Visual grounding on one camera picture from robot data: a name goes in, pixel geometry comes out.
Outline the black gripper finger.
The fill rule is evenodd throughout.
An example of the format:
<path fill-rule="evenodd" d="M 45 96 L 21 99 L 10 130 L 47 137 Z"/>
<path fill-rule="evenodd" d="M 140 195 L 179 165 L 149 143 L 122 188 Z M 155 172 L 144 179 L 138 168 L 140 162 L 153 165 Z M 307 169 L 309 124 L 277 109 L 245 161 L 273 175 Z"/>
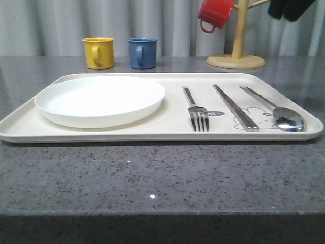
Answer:
<path fill-rule="evenodd" d="M 270 0 L 268 14 L 277 20 L 280 20 L 284 14 L 288 0 Z"/>
<path fill-rule="evenodd" d="M 289 0 L 284 10 L 284 18 L 297 21 L 315 0 Z"/>

